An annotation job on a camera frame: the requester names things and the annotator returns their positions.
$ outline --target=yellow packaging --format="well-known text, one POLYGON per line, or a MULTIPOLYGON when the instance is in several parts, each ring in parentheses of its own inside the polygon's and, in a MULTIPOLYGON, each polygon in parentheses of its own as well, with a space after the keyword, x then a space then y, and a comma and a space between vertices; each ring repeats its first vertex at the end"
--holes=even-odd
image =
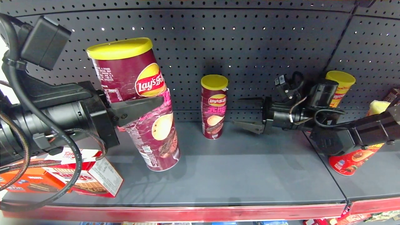
POLYGON ((331 107, 336 108, 350 87, 356 82, 356 79, 346 72, 336 70, 327 72, 325 78, 339 83, 338 89, 336 90, 332 102, 330 103, 331 107))
POLYGON ((390 102, 373 100, 366 116, 381 114, 389 107, 389 105, 390 102))

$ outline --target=red chip can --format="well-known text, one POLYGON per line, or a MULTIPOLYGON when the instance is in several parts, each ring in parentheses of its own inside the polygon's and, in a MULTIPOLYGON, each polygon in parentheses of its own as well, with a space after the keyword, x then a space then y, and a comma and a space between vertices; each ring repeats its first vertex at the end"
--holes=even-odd
POLYGON ((330 156, 329 165, 338 173, 351 176, 364 162, 366 162, 373 154, 375 154, 384 143, 371 145, 366 150, 358 149, 354 152, 341 156, 330 156))
POLYGON ((111 103, 163 96, 164 103, 124 126, 147 167, 164 171, 180 158, 172 102, 148 38, 99 44, 87 49, 111 103))
POLYGON ((221 136, 224 125, 228 79, 210 74, 201 79, 201 85, 203 135, 215 140, 221 136))
MULTIPOLYGON (((373 101, 366 116, 380 114, 390 105, 388 102, 373 101)), ((368 146, 367 149, 358 149, 354 152, 341 156, 330 156, 329 164, 338 173, 351 176, 366 162, 373 154, 375 154, 384 143, 368 146)))

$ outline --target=product packaging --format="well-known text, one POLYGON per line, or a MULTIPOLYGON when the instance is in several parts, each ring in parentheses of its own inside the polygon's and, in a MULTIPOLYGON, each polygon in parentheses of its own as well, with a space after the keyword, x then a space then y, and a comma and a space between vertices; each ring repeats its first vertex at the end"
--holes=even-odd
MULTIPOLYGON (((389 106, 388 102, 374 100, 370 104, 370 109, 366 116, 380 114, 389 106)), ((330 156, 328 161, 330 166, 338 173, 351 176, 366 162, 373 154, 375 154, 384 143, 368 146, 367 149, 358 149, 351 153, 341 156, 330 156)))
POLYGON ((386 221, 388 219, 391 219, 395 216, 397 216, 400 213, 400 210, 395 210, 395 211, 388 211, 388 212, 382 212, 382 213, 373 213, 371 217, 368 219, 364 220, 364 222, 375 222, 375 221, 386 221))
POLYGON ((80 222, 79 225, 121 225, 121 223, 108 223, 108 222, 80 222))
POLYGON ((370 216, 369 213, 352 215, 350 207, 347 206, 339 218, 309 219, 303 221, 303 225, 354 225, 370 216))
MULTIPOLYGON (((101 155, 101 151, 80 149, 80 152, 83 158, 82 172, 71 189, 84 195, 115 197, 122 184, 122 177, 106 158, 95 160, 101 155)), ((45 160, 61 161, 59 166, 44 169, 64 184, 69 182, 76 168, 75 157, 70 148, 64 147, 62 153, 48 155, 45 160)))
POLYGON ((236 222, 212 222, 211 225, 236 225, 236 222))
POLYGON ((253 225, 288 225, 287 220, 254 221, 253 225))
POLYGON ((345 72, 332 70, 326 73, 326 79, 334 80, 339 83, 338 89, 333 96, 331 107, 338 107, 342 98, 346 95, 350 87, 356 82, 356 79, 345 72))
POLYGON ((180 158, 172 103, 148 38, 134 38, 87 49, 111 103, 163 96, 162 106, 124 126, 147 167, 164 171, 180 158))
POLYGON ((215 140, 221 136, 224 125, 228 79, 211 74, 201 79, 201 85, 203 134, 206 138, 215 140))
POLYGON ((162 223, 134 223, 134 222, 123 222, 122 225, 161 225, 162 223))
MULTIPOLYGON (((10 171, 0 175, 0 186, 3 186, 18 173, 19 170, 10 171)), ((65 184, 59 181, 50 173, 46 172, 43 168, 28 168, 22 177, 9 186, 6 190, 10 192, 28 192, 28 193, 56 193, 65 184)))
POLYGON ((392 88, 386 97, 383 99, 385 102, 390 102, 390 106, 400 103, 400 89, 392 88))
POLYGON ((399 219, 400 219, 400 214, 395 215, 395 216, 393 217, 393 219, 394 219, 394 220, 399 220, 399 219))

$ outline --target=nutrition label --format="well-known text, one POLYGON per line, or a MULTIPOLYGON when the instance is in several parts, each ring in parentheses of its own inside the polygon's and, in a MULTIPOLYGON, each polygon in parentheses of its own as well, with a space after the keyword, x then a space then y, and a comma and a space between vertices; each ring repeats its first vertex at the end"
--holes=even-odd
POLYGON ((131 136, 136 147, 144 151, 142 152, 139 150, 146 164, 150 167, 159 167, 156 157, 153 154, 153 150, 148 145, 144 145, 143 140, 140 138, 139 131, 136 129, 135 125, 130 123, 126 125, 125 130, 131 136))
POLYGON ((122 177, 115 171, 109 161, 106 159, 97 161, 89 170, 89 173, 97 177, 97 181, 113 196, 117 194, 122 183, 122 177))
POLYGON ((114 81, 114 76, 112 75, 110 68, 95 66, 94 69, 96 70, 97 76, 100 80, 114 81))
POLYGON ((108 102, 122 102, 122 96, 118 89, 104 89, 108 102))

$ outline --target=electrical wire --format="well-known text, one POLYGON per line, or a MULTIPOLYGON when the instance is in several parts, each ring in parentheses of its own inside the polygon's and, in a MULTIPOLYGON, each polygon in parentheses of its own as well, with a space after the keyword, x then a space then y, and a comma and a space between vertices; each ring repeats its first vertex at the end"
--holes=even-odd
MULTIPOLYGON (((80 129, 80 128, 72 128, 72 129, 68 129, 65 130, 65 132, 82 132, 87 134, 89 137, 93 138, 97 144, 100 146, 100 151, 102 152, 100 156, 96 157, 96 161, 101 160, 102 158, 104 158, 108 152, 108 148, 106 147, 106 143, 103 139, 101 139, 98 135, 96 135, 95 133, 91 132, 91 131, 87 131, 84 129, 80 129)), ((57 134, 54 134, 54 138, 52 138, 49 142, 52 142, 55 140, 55 138, 57 137, 57 134)))
MULTIPOLYGON (((61 161, 56 160, 39 160, 39 161, 31 161, 29 163, 28 168, 40 168, 40 167, 53 167, 61 165, 61 161)), ((10 171, 19 170, 24 167, 23 163, 14 164, 7 167, 0 168, 0 174, 8 173, 10 171)))
POLYGON ((306 99, 307 99, 307 96, 305 96, 305 97, 304 97, 302 100, 300 100, 299 102, 296 102, 296 104, 294 104, 294 105, 290 108, 290 110, 289 110, 289 120, 290 120, 291 123, 293 123, 293 118, 292 118, 292 111, 293 111, 293 109, 294 109, 296 106, 300 105, 302 102, 304 102, 306 99))
POLYGON ((4 80, 0 80, 0 84, 6 86, 6 87, 10 87, 10 84, 7 81, 4 80))
MULTIPOLYGON (((17 33, 12 26, 9 16, 5 14, 0 14, 0 23, 3 25, 4 30, 6 32, 6 36, 8 39, 9 47, 10 50, 8 51, 8 58, 10 60, 18 61, 20 59, 20 53, 19 53, 19 45, 18 45, 18 36, 17 33)), ((5 68, 8 67, 8 70, 5 72, 9 73, 9 82, 12 87, 12 89, 15 92, 15 95, 17 98, 20 100, 21 103, 25 104, 25 106, 33 113, 35 114, 44 124, 46 124, 48 127, 50 127, 57 135, 59 135, 62 139, 66 141, 68 146, 71 148, 71 151, 73 152, 75 156, 75 162, 76 162, 76 169, 74 171, 73 176, 71 177, 71 180, 62 188, 59 192, 57 192, 55 195, 51 196, 50 198, 38 202, 35 204, 31 205, 24 205, 24 206, 18 206, 18 205, 11 205, 7 204, 4 202, 1 202, 0 204, 0 209, 5 210, 5 211, 26 211, 26 210, 33 210, 37 209, 40 207, 43 207, 61 196, 63 196, 71 187, 74 185, 74 183, 79 179, 80 172, 82 171, 82 155, 79 151, 78 146, 70 138, 58 125, 56 125, 52 120, 50 120, 41 110, 39 110, 33 102, 28 98, 26 93, 24 92, 24 89, 22 88, 18 76, 17 76, 17 71, 16 68, 13 66, 5 66, 5 68)))
POLYGON ((8 117, 5 113, 0 112, 0 118, 8 125, 10 126, 11 130, 17 135, 18 140, 22 144, 22 147, 24 149, 24 161, 20 166, 20 171, 18 171, 17 174, 5 185, 0 187, 0 191, 5 190, 9 186, 11 186, 13 183, 15 183, 17 180, 19 180, 22 175, 25 173, 25 171, 29 167, 29 162, 30 162, 30 149, 29 149, 29 142, 27 141, 28 139, 26 138, 26 135, 24 132, 21 131, 21 129, 18 127, 18 125, 10 118, 8 117))
POLYGON ((324 108, 324 109, 320 109, 318 111, 315 112, 314 114, 314 122, 315 124, 317 124, 320 127, 324 127, 324 128, 334 128, 334 127, 341 127, 343 125, 349 124, 351 122, 345 122, 345 123, 338 123, 338 124, 334 124, 334 125, 328 125, 328 124, 322 124, 320 121, 318 121, 317 119, 317 114, 320 112, 330 112, 330 113, 338 113, 341 115, 346 114, 345 112, 342 111, 338 111, 338 110, 333 110, 333 109, 329 109, 329 108, 324 108))
POLYGON ((293 123, 293 124, 294 124, 294 125, 300 125, 300 124, 305 123, 305 122, 307 122, 307 121, 310 121, 310 120, 312 120, 312 119, 313 119, 313 117, 310 117, 310 118, 304 119, 304 120, 302 120, 302 121, 299 121, 299 122, 296 122, 296 123, 293 123))

